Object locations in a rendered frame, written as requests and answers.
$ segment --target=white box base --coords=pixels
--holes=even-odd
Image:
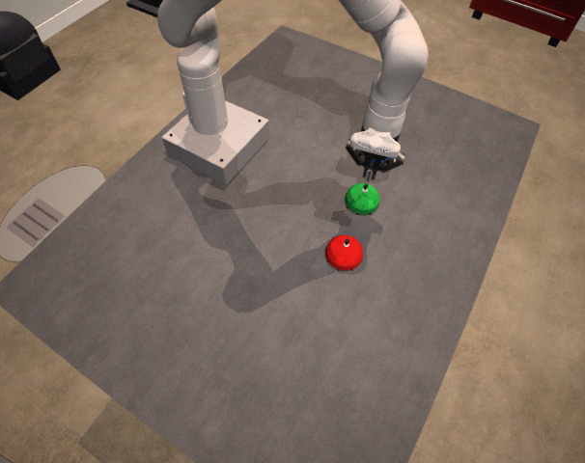
[[[226,101],[228,125],[216,135],[194,130],[184,116],[163,137],[168,155],[225,187],[268,140],[269,121]]]

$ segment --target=red bell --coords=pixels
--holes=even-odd
[[[340,234],[331,238],[324,251],[327,262],[338,270],[357,268],[363,260],[363,247],[352,236]]]

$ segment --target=floor vent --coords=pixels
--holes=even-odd
[[[35,247],[65,218],[61,212],[42,200],[36,200],[16,217],[7,228],[22,241]]]

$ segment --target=floor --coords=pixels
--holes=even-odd
[[[380,58],[335,0],[248,3],[217,7],[223,72],[280,25]],[[406,4],[430,49],[425,78],[541,124],[410,463],[585,462],[585,33],[554,48],[500,19],[473,19],[464,0]],[[61,71],[20,101],[0,92],[0,223],[63,169],[110,177],[183,109],[178,49],[124,0],[46,43]],[[0,258],[0,281],[14,266]],[[191,461],[1,308],[0,454]]]

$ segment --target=gray mat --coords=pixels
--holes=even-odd
[[[0,305],[197,463],[405,462],[539,126],[423,79],[346,210],[380,62],[281,27],[225,75],[270,138],[222,191],[156,135],[0,283]],[[362,243],[338,272],[324,249]]]

